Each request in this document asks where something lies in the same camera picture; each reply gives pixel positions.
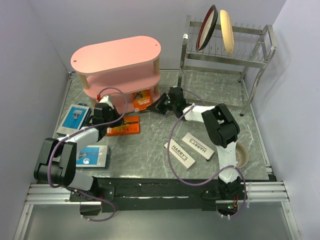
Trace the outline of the orange Gillette box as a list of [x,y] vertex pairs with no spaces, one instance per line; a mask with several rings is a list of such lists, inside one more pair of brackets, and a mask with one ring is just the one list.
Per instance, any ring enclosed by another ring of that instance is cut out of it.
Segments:
[[149,89],[134,92],[133,107],[135,112],[144,111],[153,103],[152,96]]
[[106,136],[124,136],[140,133],[140,118],[138,116],[125,116],[121,126],[108,128]]

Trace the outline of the blue Harry's razor box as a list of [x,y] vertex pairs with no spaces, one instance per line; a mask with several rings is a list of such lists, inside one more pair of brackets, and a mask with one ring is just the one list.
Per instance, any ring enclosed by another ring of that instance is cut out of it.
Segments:
[[110,148],[107,145],[89,145],[83,148],[76,160],[77,169],[107,169],[110,164]]

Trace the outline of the pink three-tier shelf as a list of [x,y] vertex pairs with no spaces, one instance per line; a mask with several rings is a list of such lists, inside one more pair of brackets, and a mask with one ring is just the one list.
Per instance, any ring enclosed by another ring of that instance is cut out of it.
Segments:
[[161,96],[161,44],[150,36],[133,36],[78,49],[70,64],[94,106],[97,96],[111,96],[122,114],[135,112],[138,93],[148,93],[152,103]]

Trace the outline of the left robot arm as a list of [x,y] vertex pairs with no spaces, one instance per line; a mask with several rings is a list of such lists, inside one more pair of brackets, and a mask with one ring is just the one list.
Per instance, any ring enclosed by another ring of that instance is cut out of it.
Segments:
[[35,180],[48,183],[53,188],[77,189],[88,201],[102,195],[98,179],[76,170],[76,161],[81,150],[100,141],[106,135],[107,128],[119,126],[123,116],[112,103],[99,102],[90,120],[91,124],[82,127],[78,134],[49,137],[43,141],[33,172]]

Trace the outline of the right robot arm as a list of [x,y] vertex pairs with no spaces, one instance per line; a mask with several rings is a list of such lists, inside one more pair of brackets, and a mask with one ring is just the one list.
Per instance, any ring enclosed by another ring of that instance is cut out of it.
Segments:
[[236,146],[240,127],[224,103],[216,106],[188,103],[184,97],[184,89],[174,86],[170,87],[168,93],[163,93],[158,100],[147,106],[146,109],[162,115],[172,111],[178,118],[169,134],[168,148],[173,146],[172,136],[175,127],[181,120],[203,123],[209,139],[216,147],[219,171],[211,178],[200,183],[190,183],[180,178],[172,166],[170,151],[167,150],[169,167],[180,182],[188,186],[200,187],[218,177],[218,194],[221,198],[230,199],[240,193],[241,183],[245,182],[243,175],[236,166]]

